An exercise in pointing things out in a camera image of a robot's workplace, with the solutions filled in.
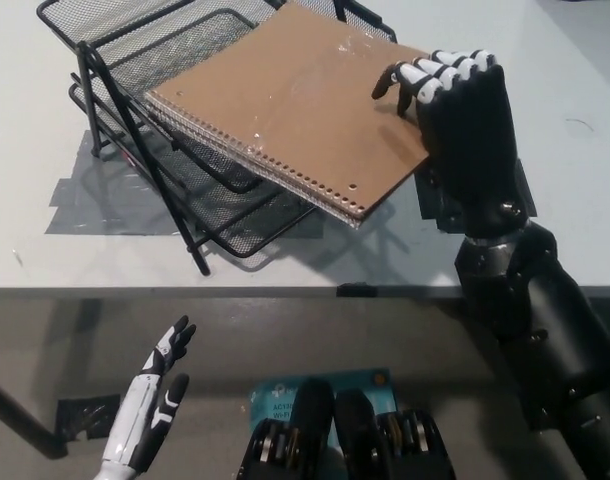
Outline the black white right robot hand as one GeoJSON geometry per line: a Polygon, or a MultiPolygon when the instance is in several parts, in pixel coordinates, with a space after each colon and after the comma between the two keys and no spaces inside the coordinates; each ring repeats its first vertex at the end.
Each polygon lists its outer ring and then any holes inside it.
{"type": "Polygon", "coordinates": [[[396,112],[416,111],[433,175],[461,207],[466,236],[495,239],[529,220],[516,180],[517,144],[505,75],[487,50],[436,50],[398,61],[377,80],[373,99],[398,86],[396,112]]]}

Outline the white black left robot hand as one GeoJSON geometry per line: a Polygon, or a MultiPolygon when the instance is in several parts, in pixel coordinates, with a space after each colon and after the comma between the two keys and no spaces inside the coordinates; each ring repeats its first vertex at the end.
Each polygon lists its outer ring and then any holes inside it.
{"type": "Polygon", "coordinates": [[[128,480],[144,474],[159,453],[187,392],[189,376],[177,375],[161,392],[162,381],[187,353],[196,326],[181,317],[160,338],[120,405],[103,452],[97,480],[128,480]]]}

